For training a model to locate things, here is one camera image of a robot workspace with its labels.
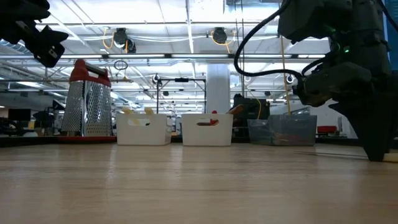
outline white pillar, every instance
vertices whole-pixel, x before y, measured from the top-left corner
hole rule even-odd
[[[207,113],[226,113],[231,107],[227,64],[207,65]]]

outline wooden table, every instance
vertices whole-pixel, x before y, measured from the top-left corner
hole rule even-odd
[[[398,223],[398,164],[357,147],[0,150],[0,223]]]

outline black cable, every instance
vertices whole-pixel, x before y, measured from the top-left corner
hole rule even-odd
[[[301,71],[301,74],[302,74],[303,76],[305,76],[305,73],[306,73],[308,70],[310,70],[311,68],[313,68],[313,67],[315,67],[315,66],[317,66],[317,65],[319,65],[320,63],[323,63],[323,62],[325,62],[325,61],[326,61],[326,57],[323,57],[323,58],[320,58],[320,59],[318,59],[318,60],[315,60],[315,61],[309,63],[305,68],[303,68],[303,70]]]
[[[386,15],[386,18],[388,19],[388,21],[390,22],[390,24],[393,26],[393,28],[396,30],[396,32],[398,32],[398,24],[394,21],[394,19],[391,17],[390,13],[388,12],[386,6],[384,5],[382,0],[377,0],[377,2],[379,3],[381,9],[384,12],[384,15]]]
[[[127,62],[125,62],[123,60],[117,60],[113,64],[113,67],[118,71],[117,74],[115,75],[116,76],[116,82],[117,82],[118,81],[119,72],[122,71],[122,70],[126,70],[129,67],[129,65],[127,64]]]
[[[234,7],[235,7],[235,25],[236,25],[236,37],[238,38],[238,48],[240,46],[239,43],[239,29],[238,29],[238,18],[236,17],[236,1],[234,1]],[[239,58],[239,63],[242,66],[242,60]]]
[[[245,38],[241,42],[241,45],[238,47],[238,49],[237,49],[237,51],[235,53],[235,57],[234,57],[234,67],[235,67],[235,69],[236,69],[236,71],[238,73],[240,73],[240,74],[242,74],[244,76],[247,76],[247,77],[258,77],[258,76],[263,76],[263,75],[271,75],[271,74],[275,74],[275,73],[288,73],[288,74],[294,75],[296,78],[301,78],[302,77],[301,73],[296,72],[294,70],[289,70],[289,69],[277,69],[277,70],[269,70],[269,71],[263,71],[263,72],[250,73],[250,72],[245,72],[238,65],[238,60],[240,58],[241,52],[242,52],[244,46],[249,41],[249,39],[257,31],[259,31],[261,28],[263,28],[267,23],[269,23],[270,21],[275,19],[275,17],[277,17],[280,14],[282,14],[286,10],[287,6],[289,6],[289,4],[291,2],[292,2],[292,0],[286,0],[286,2],[276,12],[274,12],[272,15],[270,15],[267,19],[264,19],[263,21],[261,21],[255,28],[253,28],[248,33],[247,36],[245,36]]]
[[[305,68],[303,68],[303,70],[301,71],[302,76],[305,76],[305,73],[310,70],[311,68],[319,65],[320,63],[326,62],[327,60],[331,59],[332,57],[334,57],[336,54],[338,54],[338,52],[340,51],[340,44],[338,44],[337,42],[335,42],[336,47],[331,51],[328,52],[323,58],[320,58],[318,60],[315,60],[311,63],[309,63]]]
[[[244,39],[243,0],[241,0],[241,11],[242,11],[242,39]],[[242,69],[244,70],[244,47],[243,47],[242,61],[243,61]]]

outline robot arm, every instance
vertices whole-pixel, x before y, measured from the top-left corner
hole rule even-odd
[[[245,37],[236,52],[234,66],[240,74],[250,77],[273,73],[294,75],[297,84],[292,87],[293,94],[304,105],[321,106],[329,99],[337,101],[330,108],[348,118],[369,159],[383,161],[398,128],[398,79],[392,75],[387,56],[383,11],[398,30],[381,0],[284,0],[277,12]],[[276,16],[280,16],[279,34],[292,43],[307,37],[327,37],[331,51],[301,73],[242,71],[238,58],[244,45]],[[306,75],[313,67],[316,69]]]
[[[0,15],[0,39],[12,44],[20,40],[32,52],[36,60],[46,67],[54,67],[65,48],[61,42],[68,38],[68,34],[53,31],[49,26],[40,32],[35,26],[35,20],[50,16],[47,0],[3,0]]]

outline red object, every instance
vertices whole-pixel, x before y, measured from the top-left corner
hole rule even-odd
[[[111,80],[108,78],[108,71],[90,64],[86,65],[86,62],[83,59],[78,59],[75,62],[75,68],[70,74],[69,81],[92,81],[111,87]]]
[[[337,131],[336,126],[318,126],[318,133],[335,133]]]
[[[214,111],[212,111],[211,113],[212,113],[212,114],[217,114],[217,111],[214,110]],[[214,121],[214,120],[210,119],[210,125],[216,124],[217,121],[218,121],[218,120],[215,120],[215,121]]]

